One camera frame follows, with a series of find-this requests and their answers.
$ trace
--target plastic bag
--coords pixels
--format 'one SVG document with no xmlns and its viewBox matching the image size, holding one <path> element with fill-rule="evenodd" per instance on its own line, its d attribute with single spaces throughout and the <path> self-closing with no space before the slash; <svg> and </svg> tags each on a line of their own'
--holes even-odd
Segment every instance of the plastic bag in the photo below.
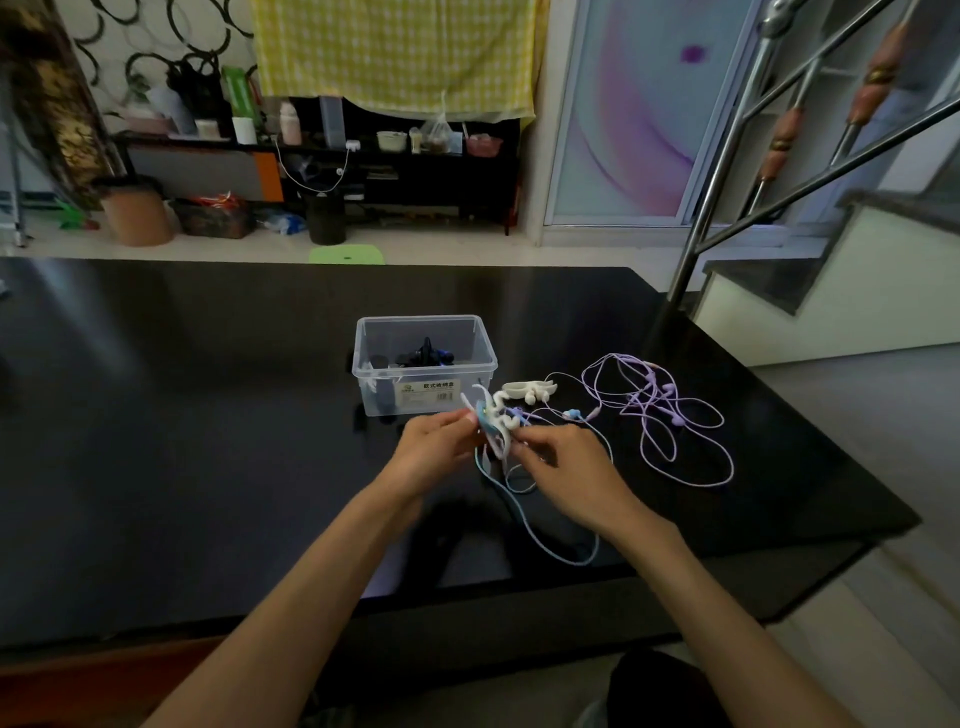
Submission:
<svg viewBox="0 0 960 728">
<path fill-rule="evenodd" d="M 432 119 L 427 119 L 420 127 L 422 141 L 420 146 L 426 154 L 443 155 L 450 142 L 453 130 L 446 123 L 446 93 L 441 94 L 442 110 Z"/>
<path fill-rule="evenodd" d="M 281 235 L 296 235 L 306 230 L 306 220 L 299 215 L 283 212 L 279 215 L 271 215 L 263 227 L 272 232 L 279 232 Z"/>
</svg>

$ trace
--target black shelf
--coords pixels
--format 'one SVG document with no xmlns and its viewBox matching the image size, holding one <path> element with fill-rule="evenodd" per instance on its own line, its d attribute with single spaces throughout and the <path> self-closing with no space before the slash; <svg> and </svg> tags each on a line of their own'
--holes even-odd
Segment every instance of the black shelf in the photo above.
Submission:
<svg viewBox="0 0 960 728">
<path fill-rule="evenodd" d="M 165 136 L 120 132 L 113 135 L 131 171 L 134 166 L 127 154 L 131 147 L 152 147 L 175 150 L 218 150 L 224 152 L 268 152 L 276 154 L 273 143 L 238 144 L 231 140 L 171 139 Z M 461 214 L 475 213 L 504 225 L 516 199 L 519 159 L 516 141 L 505 141 L 496 157 L 470 155 L 427 155 L 406 152 L 392 154 L 377 149 L 376 138 L 359 136 L 360 151 L 350 152 L 344 183 L 362 184 L 364 202 L 371 205 L 456 206 Z M 328 149 L 320 133 L 307 134 L 300 146 L 278 145 L 280 154 L 311 157 L 323 170 L 324 181 L 314 184 L 331 185 L 336 181 L 333 170 L 343 166 L 347 152 Z M 373 171 L 389 169 L 396 179 L 369 179 Z M 300 211 L 299 189 L 290 180 L 282 181 L 286 205 Z"/>
</svg>

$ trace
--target leg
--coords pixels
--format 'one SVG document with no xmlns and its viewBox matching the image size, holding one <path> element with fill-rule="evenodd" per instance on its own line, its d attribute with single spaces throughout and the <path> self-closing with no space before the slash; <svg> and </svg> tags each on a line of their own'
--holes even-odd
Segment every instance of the leg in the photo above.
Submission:
<svg viewBox="0 0 960 728">
<path fill-rule="evenodd" d="M 640 724 L 731 726 L 703 672 L 645 648 L 631 650 L 613 669 L 607 722 L 610 728 Z"/>
</svg>

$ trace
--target person's left hand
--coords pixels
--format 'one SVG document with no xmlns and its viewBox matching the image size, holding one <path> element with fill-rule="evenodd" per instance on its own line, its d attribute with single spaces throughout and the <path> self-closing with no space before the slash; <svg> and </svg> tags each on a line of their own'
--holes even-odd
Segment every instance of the person's left hand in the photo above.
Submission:
<svg viewBox="0 0 960 728">
<path fill-rule="evenodd" d="M 415 417 L 403 428 L 394 456 L 372 487 L 395 497 L 409 524 L 420 514 L 423 495 L 484 442 L 477 416 L 468 409 Z"/>
</svg>

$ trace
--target stair railing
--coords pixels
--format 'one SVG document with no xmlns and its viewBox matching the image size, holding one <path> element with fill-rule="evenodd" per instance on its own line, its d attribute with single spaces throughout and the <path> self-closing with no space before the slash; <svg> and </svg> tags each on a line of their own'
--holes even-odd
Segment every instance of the stair railing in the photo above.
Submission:
<svg viewBox="0 0 960 728">
<path fill-rule="evenodd" d="M 740 89 L 739 100 L 733 110 L 730 124 L 724 133 L 720 150 L 714 159 L 712 171 L 700 199 L 700 205 L 690 226 L 690 233 L 684 245 L 680 264 L 677 266 L 673 281 L 670 284 L 670 290 L 667 293 L 669 307 L 676 308 L 680 305 L 681 298 L 690 283 L 690 277 L 693 275 L 693 269 L 696 267 L 697 258 L 701 254 L 743 232 L 760 220 L 787 209 L 798 200 L 843 177 L 851 170 L 879 157 L 884 152 L 888 152 L 907 139 L 929 129 L 934 124 L 960 110 L 960 96 L 948 99 L 933 109 L 929 109 L 922 116 L 864 147 L 855 155 L 850 156 L 851 149 L 860 131 L 870 122 L 893 87 L 893 81 L 896 79 L 900 59 L 903 55 L 903 44 L 910 19 L 919 5 L 919 0 L 910 0 L 902 17 L 880 43 L 879 48 L 870 60 L 870 70 L 864 79 L 863 86 L 860 87 L 853 99 L 851 111 L 847 118 L 847 127 L 837 145 L 829 167 L 806 182 L 797 185 L 775 203 L 761 206 L 765 192 L 783 169 L 789 159 L 793 142 L 800 134 L 806 97 L 820 72 L 824 59 L 860 28 L 886 10 L 895 0 L 874 0 L 824 41 L 823 45 L 812 56 L 793 69 L 779 84 L 754 103 L 753 99 L 757 95 L 757 89 L 762 83 L 763 74 L 770 59 L 773 58 L 773 54 L 783 37 L 789 32 L 797 11 L 805 2 L 806 0 L 771 0 L 767 5 L 758 28 L 760 41 L 757 44 L 754 61 Z M 766 158 L 760 165 L 756 188 L 748 205 L 746 216 L 712 237 L 708 237 L 717 202 L 730 174 L 733 159 L 736 156 L 747 123 L 797 81 L 801 82 L 800 87 L 790 108 L 780 117 L 774 129 L 773 141 Z"/>
</svg>

